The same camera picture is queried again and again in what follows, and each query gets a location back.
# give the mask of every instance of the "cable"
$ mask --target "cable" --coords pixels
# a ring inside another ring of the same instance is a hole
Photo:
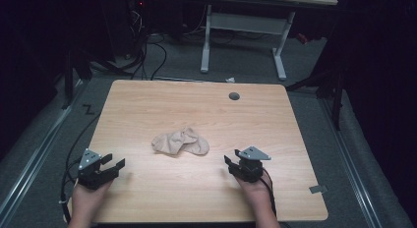
[[[67,195],[65,194],[65,185],[67,184],[67,175],[69,174],[71,167],[73,167],[77,163],[80,163],[80,161],[81,161],[81,158],[78,158],[77,160],[71,163],[71,166],[65,170],[65,173],[64,173],[64,176],[62,177],[62,182],[61,182],[61,200],[59,201],[59,203],[62,206],[62,210],[65,215],[65,220],[67,221],[68,224],[71,222],[71,215],[70,215],[70,210],[68,209],[68,199],[67,199]]]
[[[156,41],[156,42],[148,42],[148,44],[157,44],[157,43],[160,43],[160,42],[162,42],[163,40],[165,40],[165,36],[164,36],[164,34],[163,34],[163,33],[155,33],[155,34],[150,34],[150,35],[148,36],[148,39],[149,39],[149,37],[151,37],[151,36],[157,36],[157,35],[161,36],[161,37],[162,37],[162,39],[161,39],[161,40],[159,40],[159,41]]]
[[[194,33],[189,34],[189,35],[183,35],[183,37],[184,37],[184,38],[186,38],[186,39],[188,39],[188,40],[193,40],[193,41],[199,41],[199,40],[204,39],[204,38],[205,38],[205,36],[204,36],[204,35],[201,35],[201,34],[198,34],[198,32],[194,32]],[[198,38],[191,38],[191,37],[189,37],[189,36],[191,36],[191,35],[193,35],[193,36],[197,36]]]
[[[159,44],[157,44],[157,43],[155,43],[154,45],[158,46],[159,48],[161,48],[163,50],[164,57],[163,57],[162,63],[159,65],[159,67],[155,71],[153,71],[152,76],[150,77],[150,80],[151,81],[153,81],[153,77],[155,76],[155,74],[157,73],[157,71],[159,71],[159,69],[163,66],[163,64],[165,64],[165,61],[166,61],[166,50],[162,46],[160,46]]]
[[[275,214],[275,216],[276,216],[275,197],[273,196],[273,189],[272,189],[273,188],[272,179],[270,178],[270,175],[269,175],[268,171],[265,168],[263,168],[263,170],[264,170],[264,172],[267,173],[267,175],[269,177],[270,187],[269,187],[269,185],[267,184],[267,182],[264,179],[260,178],[260,180],[261,180],[262,183],[264,183],[264,185],[268,189],[269,199],[270,199],[270,205],[272,206],[273,214]]]
[[[256,36],[256,37],[251,37],[251,36],[247,36],[247,35],[242,35],[242,34],[239,34],[240,32],[237,32],[236,33],[236,37],[240,37],[240,38],[244,38],[244,39],[252,39],[252,40],[257,40],[257,39],[261,39],[261,38],[263,38],[264,36],[267,36],[268,34],[266,34],[266,33],[262,33],[262,34],[260,34],[260,35],[258,35],[258,36]]]
[[[217,33],[219,33],[219,34],[222,34],[222,33],[228,33],[228,32],[226,32],[226,31],[224,31],[224,32],[219,32],[219,30],[217,31]],[[236,32],[232,32],[231,33],[231,37],[229,38],[229,40],[227,40],[227,41],[224,41],[224,42],[217,42],[217,41],[215,41],[215,40],[213,40],[212,39],[212,37],[210,38],[210,41],[212,42],[212,43],[217,43],[217,44],[228,44],[228,43],[230,43],[231,41],[233,41],[234,39],[235,39],[235,37],[236,37]]]
[[[120,69],[120,70],[127,70],[127,69],[130,69],[130,68],[133,68],[133,67],[135,67],[135,65],[140,64],[141,61],[142,61],[142,54],[141,54],[141,51],[140,51],[139,54],[138,54],[138,56],[136,57],[136,59],[133,62],[131,62],[131,63],[125,65],[125,66],[122,66],[122,67],[120,67],[118,69]],[[107,69],[107,68],[104,68],[104,69],[103,68],[99,68],[99,67],[93,65],[92,63],[89,64],[89,67],[92,68],[92,69],[94,69],[94,70],[96,70],[96,71],[100,71],[100,72],[103,72],[103,73],[104,72],[110,72],[109,69]],[[123,73],[123,74],[116,73],[116,74],[119,74],[119,75],[122,75],[122,76],[130,76],[129,73]]]
[[[141,18],[141,15],[138,12],[136,12],[135,10],[132,10],[131,12],[134,13],[137,16],[132,23],[132,25],[134,25],[138,21],[138,19]]]
[[[75,179],[71,176],[70,174],[70,170],[71,168],[76,165],[77,163],[80,163],[81,161],[81,157],[77,158],[76,160],[74,160],[73,162],[69,163],[70,161],[70,157],[71,154],[77,144],[77,142],[80,140],[80,138],[84,135],[84,133],[86,132],[86,130],[89,128],[89,126],[91,126],[91,124],[101,115],[101,113],[98,113],[84,128],[83,130],[79,133],[79,135],[77,136],[76,140],[74,141],[73,145],[70,148],[70,151],[67,154],[67,158],[65,160],[65,172],[64,175],[62,177],[62,181],[61,181],[61,199],[59,200],[59,203],[62,206],[62,210],[64,212],[65,215],[65,219],[67,221],[67,223],[70,223],[71,221],[71,215],[70,215],[70,211],[68,209],[68,200],[67,200],[67,195],[65,194],[65,186],[68,184],[68,182],[72,182],[73,184],[75,184]]]
[[[200,18],[200,22],[199,22],[199,24],[196,26],[196,28],[194,28],[194,29],[193,29],[192,31],[190,31],[190,32],[186,32],[186,33],[183,33],[183,34],[193,34],[193,33],[200,32],[200,31],[202,31],[202,30],[205,30],[205,28],[202,28],[202,29],[200,29],[200,30],[197,30],[197,29],[199,29],[199,28],[202,26],[203,20],[205,19],[205,14],[206,14],[206,10],[207,10],[207,8],[208,8],[208,6],[207,6],[207,5],[205,5],[205,9],[203,10],[202,17]]]
[[[145,44],[145,56],[147,56],[147,53],[148,53],[148,44],[146,43]],[[147,75],[147,72],[145,71],[145,60],[144,60],[144,63],[142,65],[141,80],[143,80],[144,77],[145,77],[145,80],[148,80],[148,75]]]
[[[86,132],[86,130],[91,126],[91,124],[101,115],[101,112],[98,113],[90,122],[88,125],[86,125],[83,130],[80,132],[80,134],[77,136],[77,139],[74,141],[73,145],[70,148],[70,151],[67,154],[67,159],[65,160],[65,168],[68,168],[68,162],[70,161],[71,153],[73,152],[77,142],[80,140],[81,136]]]
[[[143,57],[142,62],[138,65],[138,67],[132,73],[131,80],[133,80],[135,78],[135,74],[138,72],[138,70],[141,69],[141,66],[143,66],[144,63],[145,63],[146,54],[144,53],[144,51],[142,51],[142,49],[141,49],[141,56]]]
[[[141,29],[142,29],[142,17],[141,17],[141,23],[139,24],[139,29],[138,29],[138,35],[141,35]]]

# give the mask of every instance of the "metal bracket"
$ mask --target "metal bracket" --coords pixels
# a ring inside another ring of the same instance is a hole
[[[112,158],[111,153],[101,157],[100,154],[86,148],[79,166],[79,184],[97,190],[101,185],[117,178],[119,170],[125,166],[125,159],[116,163],[114,167],[100,171],[100,165],[106,164]]]
[[[261,160],[271,160],[270,156],[253,146],[243,151],[235,149],[235,154],[240,158],[239,165],[224,155],[224,162],[229,166],[229,173],[250,183],[257,182],[264,174]]]
[[[327,186],[320,186],[320,185],[315,186],[315,187],[310,187],[309,189],[310,189],[310,192],[312,194],[315,194],[315,193],[318,193],[318,192],[324,194],[324,193],[326,193],[328,191],[328,187]]]

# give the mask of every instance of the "gray carpet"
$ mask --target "gray carpet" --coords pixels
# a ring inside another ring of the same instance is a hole
[[[153,41],[159,40],[160,36],[152,39]],[[221,44],[220,42],[229,41],[227,37],[217,40],[215,37],[213,41],[218,43],[214,43],[211,47],[210,70],[207,74],[201,74],[202,41],[184,39],[183,42],[178,42],[165,37],[165,40],[159,44],[166,49],[167,59],[155,76],[160,80],[173,78],[208,82],[224,82],[225,79],[235,78],[237,83],[287,86],[309,76],[318,55],[326,44],[325,40],[317,40],[303,45],[295,39],[289,39],[282,53],[288,76],[288,80],[283,83],[277,79],[270,56],[270,48],[273,47],[275,39],[274,36],[263,36],[255,40],[235,38],[228,44]],[[148,78],[162,60],[162,49],[150,44],[145,64]],[[141,72],[138,72],[136,78],[140,77]],[[116,79],[121,79],[121,77],[101,72],[94,73],[94,78],[72,105],[71,113],[58,132],[49,155],[16,210],[9,227],[66,226],[62,219],[60,204],[58,204],[65,158],[77,136],[94,117],[94,115],[86,114],[87,109],[83,105],[91,105],[90,111],[97,114],[103,106],[111,83]],[[290,92],[290,101],[318,181],[321,185],[328,187],[328,192],[324,194],[328,207],[328,219],[323,222],[291,222],[289,225],[294,228],[368,227],[341,163],[337,142],[326,119],[327,115],[311,90],[308,88],[302,90],[303,92]],[[375,202],[376,209],[380,213],[383,226],[412,227],[363,139],[346,95],[343,101],[345,101],[345,107],[341,111],[341,132]],[[30,151],[35,150],[41,143],[42,136],[46,134],[56,116],[62,111],[59,103],[63,103],[62,95],[59,95],[33,120],[21,140],[0,163],[1,200],[8,195],[29,161]],[[89,146],[94,126],[95,124],[83,134],[74,149],[72,158],[81,155],[82,151]]]

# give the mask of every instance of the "cord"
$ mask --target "cord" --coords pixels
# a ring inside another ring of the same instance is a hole
[[[225,33],[230,33],[230,32],[227,32],[227,31],[221,32],[221,31],[218,30],[217,33],[218,34],[225,34]],[[229,40],[226,40],[224,42],[218,42],[218,41],[213,40],[212,37],[210,36],[210,41],[212,43],[216,43],[216,44],[228,44],[228,43],[232,42],[235,39],[235,37],[236,37],[236,32],[233,31],[233,32],[231,32],[231,37],[229,38]]]
[[[183,37],[188,39],[188,40],[192,40],[192,41],[203,40],[205,38],[205,36],[203,34],[198,34],[199,32],[194,32],[192,34],[183,35]]]
[[[264,172],[267,173],[267,175],[269,177],[270,187],[269,187],[269,185],[267,184],[267,182],[264,179],[260,178],[260,180],[261,180],[262,183],[264,183],[264,185],[268,189],[269,199],[270,199],[270,205],[272,206],[273,214],[275,214],[275,216],[276,216],[275,197],[273,196],[273,189],[272,189],[273,188],[272,179],[270,178],[270,175],[269,175],[268,171],[265,168],[263,168],[263,170],[264,170]]]
[[[164,35],[163,33],[155,33],[155,34],[151,34],[151,35],[149,35],[149,36],[148,36],[148,38],[149,38],[150,36],[157,36],[157,35],[161,36],[161,37],[162,37],[162,39],[161,39],[161,40],[159,40],[159,41],[156,41],[156,42],[148,42],[148,44],[157,44],[157,43],[160,43],[160,42],[162,42],[163,40],[165,40],[165,35]]]
[[[79,133],[79,135],[77,136],[76,140],[74,141],[73,145],[70,148],[70,151],[67,154],[67,158],[65,160],[65,172],[64,175],[62,177],[62,181],[61,181],[61,199],[59,200],[59,203],[62,206],[62,210],[64,212],[64,216],[65,219],[67,221],[67,223],[70,223],[71,221],[71,215],[70,215],[70,211],[68,209],[68,200],[67,200],[67,195],[65,194],[65,186],[68,184],[68,182],[72,182],[73,184],[76,183],[75,179],[71,176],[70,174],[70,170],[71,168],[80,163],[81,161],[81,157],[77,158],[76,160],[74,160],[73,162],[69,163],[70,161],[70,157],[71,154],[77,144],[77,142],[80,140],[80,138],[82,137],[82,135],[86,132],[86,130],[89,128],[89,126],[91,126],[91,124],[101,115],[101,113],[98,113],[84,128],[83,130]]]
[[[151,81],[153,81],[153,77],[155,76],[155,74],[157,73],[157,71],[159,71],[159,69],[163,66],[163,64],[165,64],[165,61],[166,61],[166,50],[165,50],[165,48],[163,48],[162,46],[160,46],[157,43],[154,43],[153,45],[156,45],[156,46],[158,46],[159,48],[161,48],[163,50],[164,57],[163,57],[162,63],[159,65],[159,67],[157,67],[157,69],[155,71],[153,71],[152,76],[150,76],[150,80]]]
[[[148,53],[148,44],[146,43],[145,44],[145,56],[147,56],[147,53]],[[144,60],[144,63],[142,65],[141,80],[143,80],[144,77],[145,77],[145,80],[148,80],[148,75],[147,75],[147,72],[145,71],[145,60]]]
[[[252,40],[261,39],[261,38],[263,38],[264,36],[267,36],[267,35],[268,34],[266,34],[266,33],[262,33],[262,34],[260,34],[256,37],[251,37],[251,36],[239,34],[239,32],[236,32],[236,37],[240,37],[240,38],[244,38],[244,39],[252,39]]]
[[[144,63],[145,63],[146,53],[144,53],[144,51],[142,51],[142,49],[141,49],[141,56],[143,57],[142,62],[138,65],[138,67],[132,73],[131,80],[133,80],[135,78],[135,74],[141,69],[141,66],[143,66]]]
[[[122,67],[116,67],[115,65],[110,64],[107,61],[99,60],[97,57],[93,57],[91,54],[87,54],[88,57],[90,57],[90,59],[96,61],[100,66],[103,67],[103,68],[100,68],[100,67],[96,67],[96,66],[93,66],[92,64],[90,64],[90,67],[92,69],[98,70],[100,72],[109,72],[109,71],[111,71],[111,72],[113,72],[115,74],[118,74],[118,75],[132,77],[132,74],[125,72],[125,70],[134,68],[137,65],[140,66],[141,62],[144,61],[145,58],[143,57],[142,45],[148,39],[147,34],[148,34],[149,28],[148,28],[148,26],[144,26],[144,21],[147,20],[146,15],[148,15],[148,13],[144,12],[145,13],[144,16],[141,16],[141,14],[139,14],[135,10],[131,10],[130,13],[131,13],[130,17],[132,18],[132,21],[131,21],[131,24],[130,24],[129,28],[130,28],[130,30],[132,31],[132,34],[133,34],[133,42],[134,42],[134,51],[133,51],[133,53],[138,53],[136,59],[133,62],[127,64],[127,65],[124,65]]]
[[[83,136],[83,134],[86,132],[86,130],[91,126],[91,124],[101,115],[101,113],[98,113],[80,132],[80,134],[77,136],[76,140],[74,141],[73,145],[70,148],[70,151],[67,154],[67,159],[65,160],[65,168],[68,168],[68,162],[70,161],[71,154],[73,153],[73,150],[77,144],[77,142],[80,140],[80,138]]]
[[[193,34],[193,33],[197,33],[197,32],[200,32],[200,31],[202,31],[202,30],[205,30],[205,28],[202,28],[202,29],[200,29],[200,30],[198,30],[198,29],[202,26],[203,20],[205,19],[205,14],[206,14],[206,10],[207,10],[207,8],[208,8],[208,6],[207,6],[207,5],[205,5],[205,9],[203,10],[202,17],[200,18],[200,22],[199,22],[199,24],[196,26],[196,28],[194,28],[194,29],[193,29],[193,30],[191,30],[190,32],[183,33],[183,35],[184,35],[184,34]]]

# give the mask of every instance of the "black cable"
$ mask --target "black cable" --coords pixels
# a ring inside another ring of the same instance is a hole
[[[184,37],[188,40],[192,40],[192,41],[200,41],[200,40],[205,38],[205,36],[203,34],[199,34],[201,31],[204,31],[204,29],[196,31],[192,34],[183,34],[182,37]]]
[[[83,136],[83,134],[86,132],[86,130],[89,128],[89,126],[91,126],[91,124],[101,115],[101,113],[98,113],[84,128],[83,130],[79,133],[79,135],[77,136],[76,140],[74,141],[73,145],[70,148],[70,151],[67,154],[67,158],[65,160],[65,172],[64,175],[62,177],[62,181],[61,181],[61,200],[59,201],[59,203],[62,206],[62,210],[64,212],[65,215],[65,219],[67,221],[67,223],[70,223],[71,221],[71,215],[70,215],[70,211],[68,209],[68,201],[67,201],[67,195],[65,194],[65,186],[68,184],[67,181],[67,177],[70,179],[71,182],[73,182],[75,184],[75,179],[71,176],[70,174],[70,170],[71,168],[77,164],[80,163],[81,161],[81,157],[77,158],[76,160],[74,160],[73,162],[69,163],[70,161],[70,157],[71,154],[75,148],[75,146],[77,145],[77,142],[80,140],[80,138]]]
[[[256,37],[251,37],[251,36],[242,35],[242,34],[239,34],[239,32],[236,32],[236,37],[240,37],[240,38],[244,38],[244,39],[257,40],[257,39],[263,38],[264,36],[267,36],[267,34],[266,33],[263,33],[263,34],[260,34],[260,35],[258,35]]]
[[[157,73],[157,71],[159,71],[159,69],[163,66],[163,64],[165,64],[165,61],[166,61],[166,50],[162,46],[160,46],[159,44],[157,44],[157,43],[155,43],[154,45],[156,45],[159,48],[161,48],[163,50],[163,52],[164,52],[165,55],[164,55],[164,58],[163,58],[162,63],[159,65],[159,67],[153,72],[152,76],[150,77],[150,80],[151,81],[153,81],[153,77],[155,76],[155,74]]]
[[[185,34],[193,34],[193,33],[201,32],[202,30],[206,30],[205,28],[201,28],[201,29],[199,30],[199,28],[202,26],[203,21],[205,20],[205,17],[206,17],[206,11],[207,11],[207,9],[208,9],[208,5],[205,5],[205,8],[203,9],[202,16],[201,16],[201,18],[200,18],[200,22],[197,24],[197,26],[196,26],[194,29],[192,29],[192,30],[190,30],[190,31],[188,31],[188,32],[183,33],[183,34],[182,34],[183,36],[184,36]]]
[[[147,54],[148,54],[148,44],[146,43],[145,44],[145,56],[147,56]],[[145,77],[145,80],[148,80],[148,75],[147,75],[147,72],[145,71],[145,61],[144,61],[143,65],[142,65],[141,80],[143,80],[144,77]]]
[[[132,73],[131,80],[135,78],[136,73],[141,69],[141,67],[144,65],[146,54],[144,51],[141,50],[141,56],[143,57],[142,62],[138,65],[138,67],[135,69],[135,71]]]
[[[70,151],[67,154],[67,159],[65,160],[65,169],[68,168],[68,162],[70,161],[71,153],[73,152],[77,142],[80,140],[81,136],[86,132],[86,130],[91,126],[91,124],[101,115],[101,113],[98,113],[90,122],[88,125],[86,125],[83,130],[80,132],[80,134],[77,136],[77,139],[74,141],[73,145],[70,148]]]
[[[269,187],[269,185],[267,184],[267,182],[264,179],[260,178],[260,180],[261,180],[262,183],[264,183],[264,185],[268,189],[269,199],[270,199],[270,205],[272,206],[273,214],[275,214],[275,216],[276,216],[275,197],[273,196],[273,183],[272,183],[272,179],[270,178],[270,175],[269,175],[268,171],[265,168],[263,168],[263,170],[264,170],[264,172],[267,173],[267,175],[269,177],[270,187]]]
[[[222,33],[228,33],[228,32],[226,32],[226,31],[224,31],[224,32],[219,32],[219,31],[217,31],[217,33],[219,33],[219,34],[222,34]],[[212,43],[216,43],[216,44],[228,44],[228,43],[230,43],[230,42],[232,42],[234,39],[235,39],[235,37],[236,37],[236,32],[232,32],[231,33],[231,37],[229,38],[229,40],[227,40],[227,41],[224,41],[224,42],[218,42],[218,41],[215,41],[214,39],[213,39],[213,35],[211,35],[210,36],[210,41],[212,42]]]
[[[84,56],[86,58],[88,58],[89,60],[95,61],[96,63],[98,63],[102,67],[106,68],[110,72],[113,72],[113,73],[121,75],[121,76],[130,76],[131,75],[130,73],[125,72],[123,69],[114,66],[113,64],[107,62],[106,60],[102,60],[101,58],[95,56],[92,53],[89,53],[89,52],[85,51],[84,49],[79,48],[78,50],[82,54],[84,54]]]
[[[69,166],[65,170],[64,176],[62,177],[62,181],[61,181],[61,200],[59,201],[59,203],[62,206],[62,210],[65,215],[65,220],[67,221],[68,224],[71,221],[71,215],[70,215],[70,210],[68,209],[68,199],[67,199],[67,195],[65,194],[65,185],[67,184],[67,175],[69,174],[70,169],[75,164],[80,163],[80,161],[81,161],[81,158],[78,158],[70,164],[71,166]]]
[[[133,61],[133,62],[131,62],[131,63],[129,63],[129,64],[127,64],[127,65],[125,65],[125,66],[122,66],[122,67],[120,67],[120,68],[118,68],[118,69],[120,69],[120,70],[128,70],[128,69],[130,69],[130,68],[133,68],[133,67],[135,67],[136,65],[138,65],[138,64],[140,64],[143,60],[143,57],[142,57],[142,52],[139,52],[139,54],[138,54],[138,56],[135,58],[135,60]],[[100,71],[100,72],[112,72],[111,70],[109,70],[108,68],[100,68],[100,67],[97,67],[97,66],[95,66],[95,65],[93,65],[93,64],[89,64],[89,67],[90,68],[92,68],[92,69],[94,69],[94,70],[97,70],[97,71]],[[118,74],[118,75],[123,75],[123,76],[128,76],[128,74],[129,73],[124,73],[124,74],[120,74],[120,73],[115,73],[115,74]]]
[[[162,33],[158,33],[158,34],[155,34],[155,35],[161,36],[162,39],[158,40],[158,41],[155,41],[155,42],[148,42],[148,44],[158,44],[158,43],[162,42],[163,40],[165,40],[165,35],[163,35]]]

